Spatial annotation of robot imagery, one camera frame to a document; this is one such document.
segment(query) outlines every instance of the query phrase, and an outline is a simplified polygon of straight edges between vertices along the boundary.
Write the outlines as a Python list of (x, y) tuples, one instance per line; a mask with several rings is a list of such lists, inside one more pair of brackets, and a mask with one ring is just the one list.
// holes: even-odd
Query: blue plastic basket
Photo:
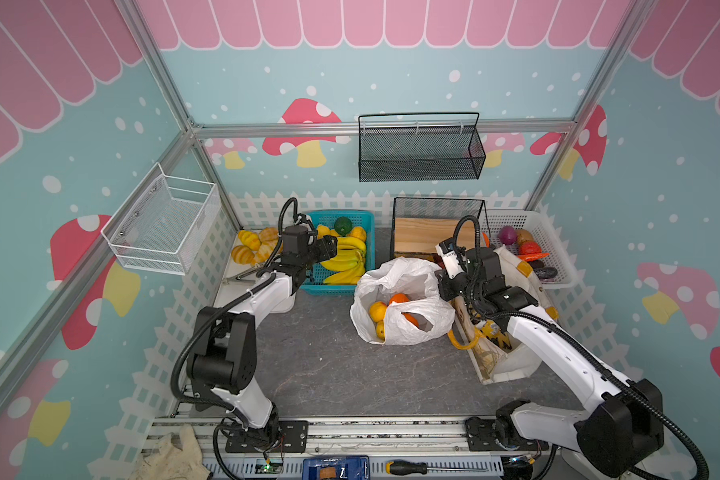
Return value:
[[(362, 210), (318, 210), (308, 214), (312, 218), (312, 223), (317, 225), (325, 225), (333, 228), (333, 224), (340, 216), (346, 216), (352, 221), (353, 226), (362, 226), (368, 238), (365, 240), (365, 270), (375, 270), (376, 268), (376, 242), (373, 213)], [(323, 265), (316, 264), (312, 267), (310, 274), (314, 281), (307, 279), (301, 286), (311, 295), (354, 295), (354, 285), (323, 285), (322, 282), (330, 275), (336, 272), (327, 270)]]

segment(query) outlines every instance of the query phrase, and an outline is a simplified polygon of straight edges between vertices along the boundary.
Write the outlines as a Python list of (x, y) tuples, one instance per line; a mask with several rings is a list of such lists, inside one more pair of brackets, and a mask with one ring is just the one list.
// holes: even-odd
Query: plastic bag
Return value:
[[(349, 309), (360, 337), (379, 345), (415, 345), (449, 331), (456, 312), (440, 298), (438, 279), (434, 275), (438, 270), (440, 266), (427, 260), (399, 257), (363, 275), (355, 288), (355, 302)], [(385, 341), (382, 341), (376, 336), (376, 324), (368, 308), (376, 302), (389, 302), (395, 293), (404, 293), (411, 301), (394, 303), (387, 308)], [(407, 321), (403, 313), (411, 313), (420, 328)]]

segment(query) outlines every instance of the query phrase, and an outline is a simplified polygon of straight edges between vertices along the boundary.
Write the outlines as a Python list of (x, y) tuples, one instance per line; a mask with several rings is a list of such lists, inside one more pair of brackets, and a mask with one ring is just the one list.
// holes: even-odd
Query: black wire basket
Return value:
[(480, 178), (479, 119), (475, 112), (360, 115), (360, 181)]

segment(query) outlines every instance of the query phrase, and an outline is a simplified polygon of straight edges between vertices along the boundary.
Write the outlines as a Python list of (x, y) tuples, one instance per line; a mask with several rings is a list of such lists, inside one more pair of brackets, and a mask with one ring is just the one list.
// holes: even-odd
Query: green fruit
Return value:
[(349, 235), (352, 231), (352, 220), (346, 216), (340, 216), (336, 219), (336, 223), (333, 225), (333, 229), (338, 232), (341, 236)]

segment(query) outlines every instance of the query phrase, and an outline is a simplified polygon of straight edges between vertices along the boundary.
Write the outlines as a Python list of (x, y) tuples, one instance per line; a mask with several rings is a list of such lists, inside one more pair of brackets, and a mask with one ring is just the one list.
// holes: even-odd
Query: screwdriver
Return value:
[(394, 460), (387, 463), (387, 473), (390, 475), (411, 475), (421, 473), (427, 475), (427, 471), (437, 470), (439, 472), (487, 472), (485, 468), (438, 468), (427, 466), (426, 463), (406, 462), (405, 460)]

